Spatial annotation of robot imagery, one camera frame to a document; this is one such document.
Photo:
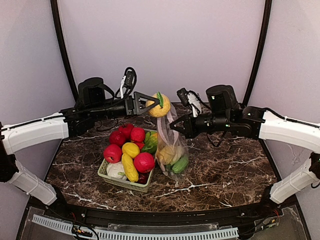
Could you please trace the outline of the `yellow toy mango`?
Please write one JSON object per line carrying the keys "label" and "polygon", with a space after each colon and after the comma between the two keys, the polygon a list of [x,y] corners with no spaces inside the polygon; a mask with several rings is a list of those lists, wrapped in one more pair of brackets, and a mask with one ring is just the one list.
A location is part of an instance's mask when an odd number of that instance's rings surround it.
{"label": "yellow toy mango", "polygon": [[158,162],[163,165],[171,164],[174,157],[175,152],[169,145],[166,145],[164,148],[158,150],[156,153],[156,158]]}

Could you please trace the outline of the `white toy bitter gourd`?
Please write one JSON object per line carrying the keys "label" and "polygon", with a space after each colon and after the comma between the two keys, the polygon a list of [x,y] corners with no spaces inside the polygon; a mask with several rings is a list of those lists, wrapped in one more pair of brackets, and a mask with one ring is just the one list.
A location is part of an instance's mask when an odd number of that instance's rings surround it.
{"label": "white toy bitter gourd", "polygon": [[170,162],[171,165],[175,164],[184,154],[184,148],[182,146],[177,146],[173,151],[173,157]]}

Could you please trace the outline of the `tan toy potato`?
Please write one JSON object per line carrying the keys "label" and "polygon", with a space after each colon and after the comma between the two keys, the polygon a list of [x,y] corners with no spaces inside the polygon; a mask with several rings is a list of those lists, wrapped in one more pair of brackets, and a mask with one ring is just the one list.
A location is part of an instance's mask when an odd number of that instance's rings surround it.
{"label": "tan toy potato", "polygon": [[161,94],[162,97],[162,107],[158,104],[155,107],[151,108],[148,113],[155,118],[161,118],[166,116],[169,111],[171,110],[171,102],[170,99],[164,95],[163,93]]}

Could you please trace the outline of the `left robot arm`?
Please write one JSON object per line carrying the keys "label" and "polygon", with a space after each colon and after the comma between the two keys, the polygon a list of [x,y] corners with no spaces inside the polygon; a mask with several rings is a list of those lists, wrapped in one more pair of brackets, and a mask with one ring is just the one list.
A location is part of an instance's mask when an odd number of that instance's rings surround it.
{"label": "left robot arm", "polygon": [[135,83],[136,77],[125,75],[120,86],[128,91],[116,99],[102,78],[92,77],[78,85],[74,107],[29,122],[1,126],[0,181],[14,185],[47,206],[62,201],[64,197],[58,189],[26,169],[15,153],[41,143],[81,136],[100,120],[137,116],[160,105],[156,97],[133,91]]}

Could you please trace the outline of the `green toy bitter gourd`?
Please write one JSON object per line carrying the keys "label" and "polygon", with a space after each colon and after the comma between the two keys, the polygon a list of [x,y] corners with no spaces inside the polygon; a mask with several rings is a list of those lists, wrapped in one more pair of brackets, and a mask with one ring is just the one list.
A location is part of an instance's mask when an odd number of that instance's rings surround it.
{"label": "green toy bitter gourd", "polygon": [[171,168],[174,174],[180,174],[185,170],[189,164],[189,158],[187,156],[182,156]]}

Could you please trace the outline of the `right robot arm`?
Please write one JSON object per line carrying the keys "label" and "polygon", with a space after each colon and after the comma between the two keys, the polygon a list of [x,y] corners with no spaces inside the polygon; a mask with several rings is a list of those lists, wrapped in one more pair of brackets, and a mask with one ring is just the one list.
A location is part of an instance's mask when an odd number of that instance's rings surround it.
{"label": "right robot arm", "polygon": [[206,90],[209,113],[184,115],[170,128],[193,139],[200,133],[227,132],[254,140],[272,140],[311,151],[309,159],[283,180],[267,187],[261,203],[269,207],[283,203],[305,187],[320,181],[320,125],[288,118],[270,108],[242,107],[230,85]]}

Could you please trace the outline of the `red toy apple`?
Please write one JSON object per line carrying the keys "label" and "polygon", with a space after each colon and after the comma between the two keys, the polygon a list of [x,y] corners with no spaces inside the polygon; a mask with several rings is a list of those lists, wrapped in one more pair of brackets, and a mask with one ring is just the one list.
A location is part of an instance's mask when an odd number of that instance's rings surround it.
{"label": "red toy apple", "polygon": [[133,160],[136,170],[140,173],[149,173],[155,167],[155,159],[148,152],[138,154]]}

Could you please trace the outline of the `clear dotted zip bag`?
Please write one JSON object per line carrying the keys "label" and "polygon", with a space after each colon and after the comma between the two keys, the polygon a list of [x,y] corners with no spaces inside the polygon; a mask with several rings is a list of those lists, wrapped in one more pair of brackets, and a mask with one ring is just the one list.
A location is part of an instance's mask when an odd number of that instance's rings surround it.
{"label": "clear dotted zip bag", "polygon": [[[182,156],[186,156],[189,158],[189,151],[188,151],[188,146],[186,144],[186,141],[182,138],[180,133],[170,128],[170,123],[172,123],[177,118],[178,118],[178,115],[174,107],[171,108],[171,110],[167,115],[157,118],[158,144],[157,144],[156,153],[157,151],[163,149],[165,146],[170,146],[173,150],[176,147],[181,146],[184,148],[184,154]],[[168,178],[174,180],[175,182],[181,182],[186,176],[186,171],[188,166],[181,173],[173,173],[172,167],[174,164],[163,165],[162,163],[159,163],[156,157],[156,153],[155,153],[155,159],[162,173]]]}

